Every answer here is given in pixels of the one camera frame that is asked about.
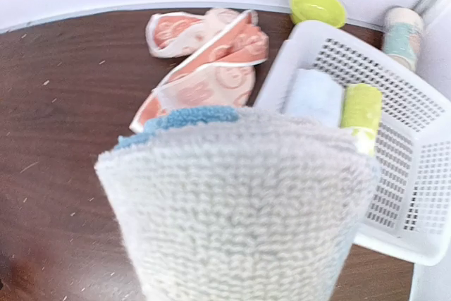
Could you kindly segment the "blue polka dot towel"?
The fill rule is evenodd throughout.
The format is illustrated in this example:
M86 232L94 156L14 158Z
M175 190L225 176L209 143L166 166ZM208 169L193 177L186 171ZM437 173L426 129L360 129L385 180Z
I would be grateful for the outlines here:
M329 300L379 179L342 129L223 106L148 121L95 171L147 300Z

